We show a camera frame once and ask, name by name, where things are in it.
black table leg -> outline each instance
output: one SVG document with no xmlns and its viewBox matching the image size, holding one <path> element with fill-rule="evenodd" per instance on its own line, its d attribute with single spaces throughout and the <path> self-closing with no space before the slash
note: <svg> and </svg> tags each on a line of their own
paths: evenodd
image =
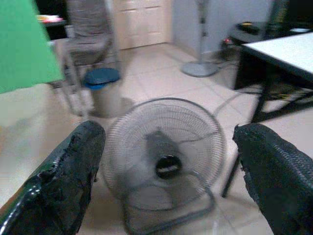
<svg viewBox="0 0 313 235">
<path fill-rule="evenodd" d="M 260 119 L 260 116 L 262 115 L 262 109 L 264 107 L 264 104 L 266 102 L 266 100 L 268 100 L 269 94 L 270 94 L 270 89 L 273 85 L 274 82 L 274 77 L 273 77 L 273 66 L 272 65 L 268 65 L 267 66 L 267 72 L 266 72 L 266 79 L 265 79 L 265 83 L 263 85 L 263 91 L 261 96 L 259 97 L 259 103 L 254 111 L 254 114 L 252 116 L 252 120 L 251 122 L 258 122 L 258 120 Z M 234 175 L 236 173 L 236 170 L 238 168 L 240 162 L 240 156 L 237 155 L 236 157 L 236 161 L 231 169 L 231 172 L 227 178 L 227 182 L 225 184 L 225 187 L 222 191 L 222 197 L 226 197 L 229 187 L 233 181 Z"/>
</svg>

trash bin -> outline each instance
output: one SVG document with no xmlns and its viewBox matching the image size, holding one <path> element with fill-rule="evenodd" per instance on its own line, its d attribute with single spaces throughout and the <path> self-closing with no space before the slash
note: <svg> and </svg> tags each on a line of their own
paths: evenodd
<svg viewBox="0 0 313 235">
<path fill-rule="evenodd" d="M 119 79 L 119 72 L 115 69 L 103 68 L 87 72 L 84 85 L 91 90 L 96 116 L 111 118 L 121 114 Z"/>
</svg>

fan stand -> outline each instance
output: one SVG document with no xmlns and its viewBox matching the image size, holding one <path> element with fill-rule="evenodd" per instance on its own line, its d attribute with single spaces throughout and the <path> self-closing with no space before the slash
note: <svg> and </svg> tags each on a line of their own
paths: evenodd
<svg viewBox="0 0 313 235">
<path fill-rule="evenodd" d="M 163 230 L 166 230 L 166 229 L 170 229 L 173 226 L 185 223 L 185 222 L 190 221 L 190 220 L 194 220 L 194 219 L 200 218 L 200 217 L 210 213 L 214 209 L 214 207 L 215 207 L 215 199 L 214 199 L 214 196 L 213 196 L 213 193 L 212 193 L 211 189 L 205 183 L 205 179 L 203 177 L 201 177 L 195 171 L 185 172 L 183 174 L 193 175 L 193 176 L 195 176 L 199 180 L 199 182 L 201 182 L 201 184 L 203 185 L 203 188 L 205 190 L 205 193 L 208 195 L 209 205 L 205 209 L 202 209 L 202 210 L 199 210 L 199 211 L 196 211 L 196 212 L 192 212 L 192 213 L 189 213 L 187 215 L 184 215 L 184 216 L 178 217 L 176 219 L 172 219 L 172 220 L 169 220 L 167 222 L 160 223 L 160 224 L 148 227 L 148 228 L 144 228 L 143 230 L 135 229 L 132 226 L 131 216 L 130 216 L 130 213 L 128 211 L 128 207 L 129 207 L 128 199 L 129 199 L 129 196 L 130 196 L 130 194 L 132 192 L 135 192 L 135 191 L 137 191 L 139 189 L 146 188 L 146 187 L 150 186 L 149 183 L 145 183 L 145 184 L 143 184 L 141 186 L 138 186 L 136 188 L 133 188 L 133 189 L 129 190 L 129 192 L 125 194 L 125 197 L 122 200 L 123 201 L 124 223 L 125 223 L 126 230 L 130 234 L 147 235 L 147 234 L 155 233 L 155 232 L 158 232 L 158 231 L 163 231 Z"/>
<path fill-rule="evenodd" d="M 192 77 L 208 77 L 218 71 L 216 65 L 203 60 L 203 44 L 207 36 L 206 32 L 206 17 L 208 0 L 198 0 L 198 10 L 201 24 L 201 36 L 199 46 L 199 61 L 189 62 L 181 67 L 181 71 Z"/>
</svg>

standing fan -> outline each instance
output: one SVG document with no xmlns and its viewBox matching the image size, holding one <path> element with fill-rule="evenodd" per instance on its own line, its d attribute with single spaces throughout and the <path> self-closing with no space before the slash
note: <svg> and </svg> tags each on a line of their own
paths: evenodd
<svg viewBox="0 0 313 235">
<path fill-rule="evenodd" d="M 206 18 L 207 18 L 207 6 L 209 0 L 196 0 L 199 12 L 199 21 L 201 24 L 200 45 L 199 45 L 199 60 L 195 62 L 189 62 L 182 66 L 181 71 L 189 76 L 193 77 L 208 77 L 217 72 L 216 65 L 203 61 L 203 45 L 207 36 L 206 32 Z"/>
<path fill-rule="evenodd" d="M 224 156 L 224 137 L 201 106 L 178 98 L 139 104 L 113 124 L 101 164 L 113 195 L 123 203 L 125 225 L 148 234 L 197 218 L 214 207 L 210 187 Z M 207 205 L 180 209 L 206 196 Z"/>
</svg>

fan grille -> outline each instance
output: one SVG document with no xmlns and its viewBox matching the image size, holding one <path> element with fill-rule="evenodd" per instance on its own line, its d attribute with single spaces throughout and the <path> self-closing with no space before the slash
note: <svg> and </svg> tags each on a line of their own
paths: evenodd
<svg viewBox="0 0 313 235">
<path fill-rule="evenodd" d="M 204 108 L 178 98 L 139 104 L 112 125 L 101 166 L 109 189 L 119 199 L 134 188 L 147 186 L 139 190 L 140 197 L 136 197 L 139 191 L 135 192 L 129 201 L 140 209 L 170 209 L 204 193 L 199 182 L 191 177 L 164 180 L 156 175 L 159 158 L 148 150 L 147 136 L 157 131 L 177 144 L 178 151 L 172 155 L 180 159 L 182 173 L 195 171 L 211 186 L 223 166 L 224 137 L 217 121 Z M 171 154 L 166 148 L 162 151 Z M 162 203 L 157 194 L 164 191 L 172 198 L 172 205 L 156 206 Z"/>
</svg>

